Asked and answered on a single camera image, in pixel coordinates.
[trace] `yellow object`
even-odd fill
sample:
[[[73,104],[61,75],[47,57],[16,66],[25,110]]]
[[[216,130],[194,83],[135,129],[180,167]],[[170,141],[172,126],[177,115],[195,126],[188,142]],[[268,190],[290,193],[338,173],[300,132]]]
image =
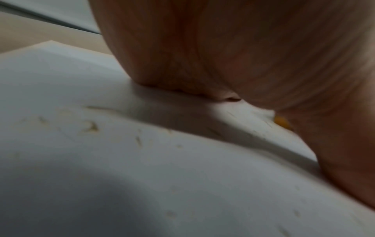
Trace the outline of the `yellow object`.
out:
[[[293,131],[292,126],[290,126],[290,123],[288,122],[288,120],[286,120],[286,118],[275,115],[275,118],[273,119],[273,121],[274,121],[277,125],[279,125],[279,126],[281,126],[281,127],[283,127],[283,128],[286,128],[286,129],[288,129],[288,130]]]

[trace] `hand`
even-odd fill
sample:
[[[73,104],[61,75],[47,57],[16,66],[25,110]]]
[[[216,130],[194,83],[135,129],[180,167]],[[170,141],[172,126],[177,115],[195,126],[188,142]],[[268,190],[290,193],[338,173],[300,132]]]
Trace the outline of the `hand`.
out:
[[[375,1],[90,3],[108,46],[136,82],[240,96],[276,110],[334,182],[375,207]],[[347,122],[360,126],[348,129]]]

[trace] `wooden table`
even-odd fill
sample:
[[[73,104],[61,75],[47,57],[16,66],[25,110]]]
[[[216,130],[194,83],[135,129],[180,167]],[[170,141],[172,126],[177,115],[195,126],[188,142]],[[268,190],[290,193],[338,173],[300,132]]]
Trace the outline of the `wooden table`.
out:
[[[49,40],[111,54],[99,34],[0,12],[0,53]]]

